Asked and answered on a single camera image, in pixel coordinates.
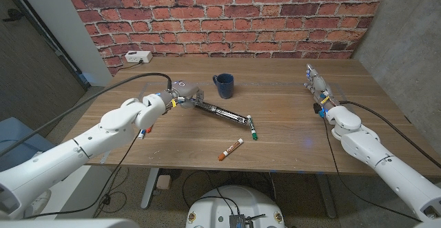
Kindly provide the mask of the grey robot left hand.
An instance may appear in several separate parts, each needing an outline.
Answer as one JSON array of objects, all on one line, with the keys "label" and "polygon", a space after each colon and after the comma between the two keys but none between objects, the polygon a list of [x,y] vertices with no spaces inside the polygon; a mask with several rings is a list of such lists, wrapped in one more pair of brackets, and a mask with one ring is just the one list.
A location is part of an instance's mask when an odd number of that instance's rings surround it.
[{"label": "grey robot left hand", "polygon": [[195,83],[175,81],[171,88],[172,96],[182,108],[193,108],[203,103],[204,91]]}]

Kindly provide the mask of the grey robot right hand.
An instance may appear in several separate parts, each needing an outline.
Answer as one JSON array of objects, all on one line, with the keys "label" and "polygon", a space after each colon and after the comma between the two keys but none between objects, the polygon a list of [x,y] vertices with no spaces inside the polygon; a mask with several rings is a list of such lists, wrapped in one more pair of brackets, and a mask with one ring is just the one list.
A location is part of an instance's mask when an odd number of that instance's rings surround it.
[{"label": "grey robot right hand", "polygon": [[313,94],[315,102],[320,106],[324,114],[331,108],[340,105],[330,86],[311,64],[307,64],[306,77],[307,82],[304,86]]}]

